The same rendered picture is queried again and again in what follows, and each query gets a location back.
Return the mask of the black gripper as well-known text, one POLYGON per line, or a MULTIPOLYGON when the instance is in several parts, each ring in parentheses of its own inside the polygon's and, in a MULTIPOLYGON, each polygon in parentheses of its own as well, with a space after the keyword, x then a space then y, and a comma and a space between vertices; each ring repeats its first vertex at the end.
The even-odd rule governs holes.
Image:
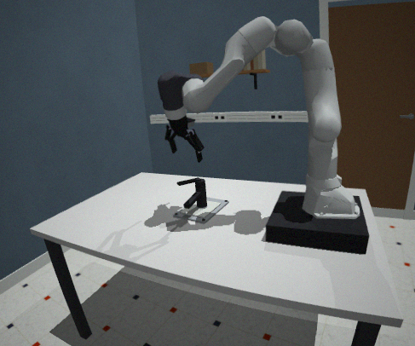
POLYGON ((187 127, 187 124, 188 124, 187 115, 185 115, 185 117, 180 118, 178 120, 169 119, 169 123, 166 125, 165 140, 166 141, 168 140, 172 153, 175 153, 177 151, 177 148, 176 148, 176 143, 175 143, 174 138, 176 135, 183 137, 196 150, 195 152, 196 152, 197 160, 198 162, 200 162, 203 159, 201 152, 205 147, 201 143, 200 139, 197 137, 195 130, 194 129, 190 130, 187 127), (170 136, 171 131, 173 129, 174 129, 174 133, 172 134, 172 136, 170 136))

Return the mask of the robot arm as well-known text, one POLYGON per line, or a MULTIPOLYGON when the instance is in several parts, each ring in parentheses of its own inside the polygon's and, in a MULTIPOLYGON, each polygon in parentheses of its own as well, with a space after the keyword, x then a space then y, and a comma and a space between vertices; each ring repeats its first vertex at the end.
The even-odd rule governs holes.
POLYGON ((158 80, 159 95, 167 119, 183 118, 187 110, 205 112, 269 45, 281 55, 296 55, 303 70, 309 127, 303 210, 315 218, 356 219, 360 208, 337 175, 337 137, 342 125, 333 59, 325 40, 312 39, 298 20, 286 20, 276 26, 269 18, 257 17, 227 41, 222 65, 209 78, 204 81, 198 74, 165 72, 158 80))

